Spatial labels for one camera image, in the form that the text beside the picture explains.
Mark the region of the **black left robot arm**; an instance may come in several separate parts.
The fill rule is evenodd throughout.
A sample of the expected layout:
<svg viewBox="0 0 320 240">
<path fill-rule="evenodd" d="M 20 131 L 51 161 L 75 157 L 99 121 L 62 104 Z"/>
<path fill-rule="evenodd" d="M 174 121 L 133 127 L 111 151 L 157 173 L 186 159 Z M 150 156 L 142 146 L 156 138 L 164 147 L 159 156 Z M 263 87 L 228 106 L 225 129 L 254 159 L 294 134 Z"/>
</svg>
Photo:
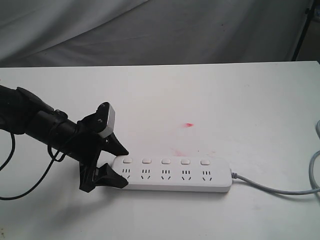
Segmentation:
<svg viewBox="0 0 320 240">
<path fill-rule="evenodd" d="M 47 146 L 50 157 L 61 162 L 68 156 L 79 162 L 80 185 L 84 192 L 95 187 L 122 189 L 128 181 L 107 163 L 97 166 L 102 151 L 116 157 L 129 152 L 114 134 L 115 110 L 109 102 L 100 104 L 96 112 L 78 122 L 54 109 L 30 91 L 17 87 L 0 87 L 0 128 L 11 135 L 26 134 Z M 62 154 L 57 158 L 52 150 Z"/>
</svg>

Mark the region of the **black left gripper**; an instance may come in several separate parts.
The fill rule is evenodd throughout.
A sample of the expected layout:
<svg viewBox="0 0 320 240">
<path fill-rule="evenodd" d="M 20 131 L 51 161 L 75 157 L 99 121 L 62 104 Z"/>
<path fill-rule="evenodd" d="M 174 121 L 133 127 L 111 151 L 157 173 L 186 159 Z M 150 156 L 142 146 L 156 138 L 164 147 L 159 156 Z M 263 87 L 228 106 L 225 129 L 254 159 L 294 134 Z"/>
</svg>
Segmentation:
<svg viewBox="0 0 320 240">
<path fill-rule="evenodd" d="M 95 187 L 124 188 L 129 182 L 105 163 L 97 167 L 101 151 L 116 157 L 127 156 L 128 150 L 119 142 L 114 133 L 103 140 L 94 130 L 102 123 L 95 113 L 77 122 L 77 130 L 69 142 L 68 156 L 79 162 L 79 189 L 89 193 Z"/>
</svg>

